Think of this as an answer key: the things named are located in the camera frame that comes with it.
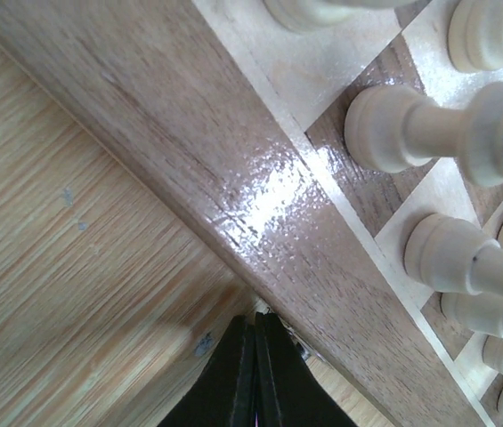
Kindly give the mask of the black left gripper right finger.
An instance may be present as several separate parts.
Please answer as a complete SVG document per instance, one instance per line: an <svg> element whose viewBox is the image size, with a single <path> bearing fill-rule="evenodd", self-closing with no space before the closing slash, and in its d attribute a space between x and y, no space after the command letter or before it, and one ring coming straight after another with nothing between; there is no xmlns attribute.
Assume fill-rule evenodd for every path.
<svg viewBox="0 0 503 427"><path fill-rule="evenodd" d="M257 424L354 426L320 386L274 313L256 314Z"/></svg>

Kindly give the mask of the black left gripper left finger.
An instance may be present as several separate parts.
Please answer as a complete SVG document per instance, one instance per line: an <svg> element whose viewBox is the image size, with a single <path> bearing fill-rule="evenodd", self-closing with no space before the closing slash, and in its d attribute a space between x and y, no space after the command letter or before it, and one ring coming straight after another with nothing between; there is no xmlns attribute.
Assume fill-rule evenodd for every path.
<svg viewBox="0 0 503 427"><path fill-rule="evenodd" d="M256 423L255 327L236 316L190 390L161 426L253 426Z"/></svg>

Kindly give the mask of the wooden chess board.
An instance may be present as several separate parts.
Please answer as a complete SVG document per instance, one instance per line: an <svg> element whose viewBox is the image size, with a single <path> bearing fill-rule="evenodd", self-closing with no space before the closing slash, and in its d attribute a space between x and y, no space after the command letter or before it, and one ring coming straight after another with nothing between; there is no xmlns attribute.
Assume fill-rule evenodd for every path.
<svg viewBox="0 0 503 427"><path fill-rule="evenodd" d="M396 2L298 32L272 1L0 1L0 45L308 343L400 426L503 426L482 334L410 279L411 228L440 213L489 235L503 182L456 159L356 164L366 88L464 109L494 70L456 67L461 1Z"/></svg>

